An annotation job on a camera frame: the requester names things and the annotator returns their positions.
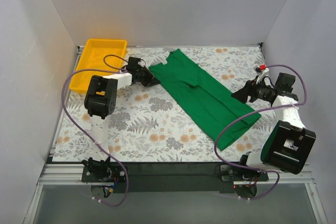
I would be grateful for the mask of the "green t-shirt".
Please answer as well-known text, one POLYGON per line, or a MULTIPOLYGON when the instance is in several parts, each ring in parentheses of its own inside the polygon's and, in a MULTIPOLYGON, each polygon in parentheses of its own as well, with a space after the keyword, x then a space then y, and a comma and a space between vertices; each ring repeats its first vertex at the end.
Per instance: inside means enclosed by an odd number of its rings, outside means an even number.
POLYGON ((261 117, 197 63, 177 49, 149 70, 195 124, 222 151, 244 135, 261 117))

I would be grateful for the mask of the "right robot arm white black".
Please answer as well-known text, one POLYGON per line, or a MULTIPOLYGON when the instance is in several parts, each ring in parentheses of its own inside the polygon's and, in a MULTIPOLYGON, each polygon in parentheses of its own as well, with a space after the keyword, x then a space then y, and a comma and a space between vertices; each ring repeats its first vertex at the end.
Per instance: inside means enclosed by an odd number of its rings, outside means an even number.
POLYGON ((274 108, 289 105, 288 108, 276 109, 277 124, 260 152, 248 152, 240 159, 238 176, 242 180, 251 180, 257 169, 275 168, 282 172, 298 174, 302 171, 316 140, 316 134, 302 123, 297 95, 292 93, 296 77, 280 73, 275 86, 265 83, 265 78, 256 77, 246 82, 243 88, 232 94, 242 103, 257 99, 267 101, 274 108))

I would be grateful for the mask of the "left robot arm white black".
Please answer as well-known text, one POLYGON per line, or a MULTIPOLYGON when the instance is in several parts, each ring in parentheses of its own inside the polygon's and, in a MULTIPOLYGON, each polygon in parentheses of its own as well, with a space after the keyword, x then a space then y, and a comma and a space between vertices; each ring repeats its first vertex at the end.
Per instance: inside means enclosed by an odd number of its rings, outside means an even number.
POLYGON ((117 70, 117 74, 91 77, 84 102, 90 116, 90 135, 95 140, 89 154, 90 160, 106 161, 109 158, 106 154, 109 150, 108 125, 116 107, 117 91, 135 83, 140 83, 144 87, 160 84, 153 73, 145 65, 141 65, 142 61, 141 58, 131 57, 121 68, 108 65, 117 70))

